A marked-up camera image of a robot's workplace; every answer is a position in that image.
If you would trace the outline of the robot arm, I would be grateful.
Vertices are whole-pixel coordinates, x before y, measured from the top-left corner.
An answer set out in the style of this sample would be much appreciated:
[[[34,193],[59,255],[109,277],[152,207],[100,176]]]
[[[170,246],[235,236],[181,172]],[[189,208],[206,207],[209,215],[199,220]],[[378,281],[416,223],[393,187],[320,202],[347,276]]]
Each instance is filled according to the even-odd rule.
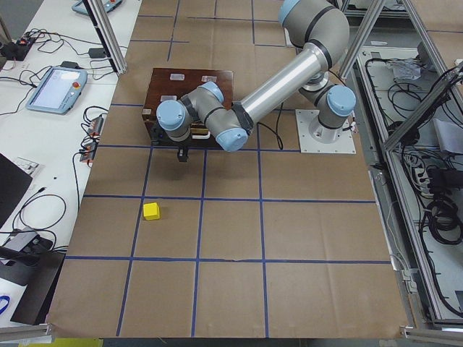
[[[179,100],[160,103],[158,124],[178,144],[180,154],[190,143],[195,121],[204,123],[223,150],[241,149],[255,125],[296,92],[319,110],[310,124],[312,137],[322,143],[336,141],[356,105],[354,92],[330,82],[328,76],[348,44],[348,20],[327,1],[285,1],[279,22],[300,52],[252,93],[234,101],[230,109],[224,107],[224,95],[215,82],[206,82]]]

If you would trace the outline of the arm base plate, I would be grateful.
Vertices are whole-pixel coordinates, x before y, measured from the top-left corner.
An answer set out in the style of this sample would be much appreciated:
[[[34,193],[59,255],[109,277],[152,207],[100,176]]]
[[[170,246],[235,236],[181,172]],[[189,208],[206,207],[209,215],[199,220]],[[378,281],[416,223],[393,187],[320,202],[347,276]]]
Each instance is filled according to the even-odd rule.
[[[347,118],[338,129],[329,129],[319,122],[319,110],[297,109],[295,111],[300,152],[312,154],[347,154],[356,153],[354,139]]]

